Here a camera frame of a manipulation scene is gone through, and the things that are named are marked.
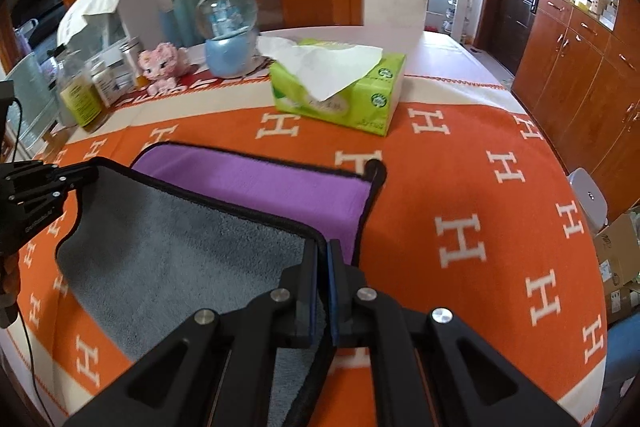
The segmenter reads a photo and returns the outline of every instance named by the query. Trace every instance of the glass globe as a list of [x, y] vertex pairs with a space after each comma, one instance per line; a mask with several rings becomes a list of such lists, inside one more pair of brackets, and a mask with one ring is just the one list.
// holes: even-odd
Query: glass globe
[[195, 19], [205, 39], [228, 39], [254, 28], [258, 5], [255, 0], [200, 0]]

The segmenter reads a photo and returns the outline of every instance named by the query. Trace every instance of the green logo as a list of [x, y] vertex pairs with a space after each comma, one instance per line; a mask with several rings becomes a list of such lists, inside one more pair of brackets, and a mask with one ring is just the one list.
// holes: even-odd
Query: green logo
[[385, 107], [386, 96], [382, 93], [377, 92], [375, 95], [371, 97], [371, 103], [376, 107]]

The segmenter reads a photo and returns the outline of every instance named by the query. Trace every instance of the black cable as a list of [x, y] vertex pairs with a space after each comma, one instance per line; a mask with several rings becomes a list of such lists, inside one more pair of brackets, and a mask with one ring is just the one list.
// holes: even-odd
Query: black cable
[[20, 128], [22, 127], [22, 104], [20, 100], [14, 97], [14, 102], [18, 104], [18, 108], [20, 109], [20, 120], [18, 120], [18, 132], [15, 134], [15, 144], [14, 144], [14, 157], [11, 159], [11, 163], [15, 162], [15, 153], [18, 152], [18, 143], [20, 141]]
[[31, 363], [31, 380], [33, 381], [33, 390], [36, 392], [36, 396], [38, 397], [38, 400], [40, 402], [40, 405], [42, 406], [42, 410], [44, 411], [44, 414], [47, 415], [47, 419], [49, 420], [51, 427], [56, 427], [55, 423], [53, 423], [53, 420], [51, 419], [51, 416], [49, 415], [49, 411], [47, 411], [47, 408], [44, 405], [42, 397], [40, 396], [40, 392], [38, 391], [38, 384], [36, 383], [36, 370], [33, 365], [33, 349], [31, 349], [29, 332], [27, 331], [27, 325], [24, 322], [24, 317], [22, 316], [22, 311], [20, 308], [18, 308], [18, 315], [20, 315], [20, 320], [22, 321], [22, 329], [24, 330], [24, 336], [27, 338], [27, 347], [29, 348], [29, 361]]

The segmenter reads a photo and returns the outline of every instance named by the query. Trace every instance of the floor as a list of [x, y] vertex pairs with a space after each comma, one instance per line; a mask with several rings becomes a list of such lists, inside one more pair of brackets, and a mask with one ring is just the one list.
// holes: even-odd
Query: floor
[[513, 75], [501, 65], [489, 53], [483, 50], [477, 50], [473, 46], [465, 46], [466, 49], [491, 73], [495, 80], [500, 82], [504, 87], [511, 90], [513, 84]]

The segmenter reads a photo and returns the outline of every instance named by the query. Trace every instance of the bottle of yellow liquid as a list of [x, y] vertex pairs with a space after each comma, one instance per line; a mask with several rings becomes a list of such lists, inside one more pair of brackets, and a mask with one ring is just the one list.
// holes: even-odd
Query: bottle of yellow liquid
[[63, 52], [60, 55], [56, 86], [60, 98], [78, 125], [87, 132], [93, 132], [107, 120], [108, 112], [91, 81], [84, 60], [78, 54]]

